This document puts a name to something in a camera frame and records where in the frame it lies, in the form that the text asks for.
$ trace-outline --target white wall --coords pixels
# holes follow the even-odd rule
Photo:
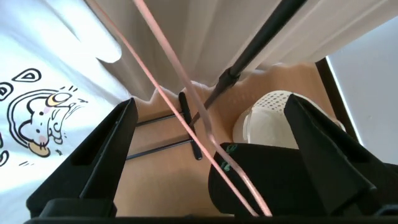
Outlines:
[[[328,56],[361,143],[398,164],[398,17]]]

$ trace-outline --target curtain fold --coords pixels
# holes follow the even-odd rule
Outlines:
[[[97,2],[159,83],[178,93],[183,85],[134,3],[131,0]],[[213,86],[280,0],[146,0],[146,3],[190,78]],[[104,22],[102,15],[95,13]],[[244,74],[265,70],[276,63],[316,62],[396,15],[398,1],[394,0],[308,0]],[[127,48],[121,44],[121,49],[119,61],[103,65],[130,94],[149,100],[154,87]]]

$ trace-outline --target black stand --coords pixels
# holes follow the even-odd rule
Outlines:
[[[206,109],[211,106],[217,97],[235,85],[244,68],[246,68],[272,38],[274,38],[306,1],[307,0],[282,0],[279,3],[235,63],[221,74],[215,89],[205,102]],[[199,113],[196,113],[190,126],[193,126],[199,118]]]
[[[180,114],[183,115],[183,117],[185,119],[185,122],[187,122],[187,124],[190,124],[191,123],[191,113],[190,113],[189,106],[188,106],[188,103],[187,103],[187,98],[185,97],[185,93],[181,92],[180,94],[178,94],[178,100],[180,101],[181,110],[182,110],[182,112]],[[143,122],[137,123],[136,127],[143,126],[143,125],[146,125],[146,124],[151,124],[151,123],[157,122],[157,121],[163,121],[165,119],[174,118],[174,117],[175,117],[174,114],[161,116],[159,118],[150,119],[148,121],[143,121]],[[154,152],[159,152],[159,151],[162,151],[164,149],[168,149],[168,148],[171,148],[171,147],[174,147],[174,146],[179,146],[181,144],[185,144],[185,143],[188,143],[188,142],[191,143],[192,150],[193,150],[193,156],[195,156],[195,159],[196,160],[201,160],[202,159],[202,154],[201,154],[200,148],[194,142],[194,140],[192,139],[191,136],[189,136],[188,139],[185,139],[185,140],[181,140],[181,141],[178,141],[178,142],[175,142],[175,143],[172,143],[172,144],[167,144],[165,146],[160,146],[160,147],[156,147],[154,149],[149,149],[148,151],[145,151],[145,152],[140,152],[140,153],[137,153],[137,154],[134,154],[134,155],[127,156],[126,160],[134,159],[134,158],[137,158],[137,157],[140,157],[140,156],[144,156],[144,155],[148,155],[148,154],[151,154],[151,153],[154,153]]]

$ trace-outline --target floor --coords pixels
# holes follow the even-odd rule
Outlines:
[[[195,85],[204,101],[211,89]],[[304,95],[334,117],[326,91],[313,63],[291,67],[272,67],[260,75],[251,75],[237,83],[209,109],[213,132],[219,143],[232,141],[232,129],[238,116],[260,97],[274,90],[288,90]],[[169,98],[178,106],[178,99]],[[191,114],[196,108],[190,102]],[[170,114],[158,93],[150,103],[136,100],[139,120],[145,121]],[[201,120],[195,125],[205,147],[214,153],[205,138]],[[129,154],[185,139],[186,132],[176,118],[148,124],[136,129]],[[210,162],[196,161],[190,144],[173,147],[127,161],[114,202],[117,216],[200,216],[222,215],[208,195]]]

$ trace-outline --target white basket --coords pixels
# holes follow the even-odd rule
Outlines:
[[[290,94],[292,92],[277,90],[267,93],[260,100],[257,100],[235,122],[233,141],[298,149],[284,114],[286,101]],[[323,114],[327,115],[307,97],[294,94],[306,99]],[[344,130],[344,126],[339,121],[335,119],[333,121]]]

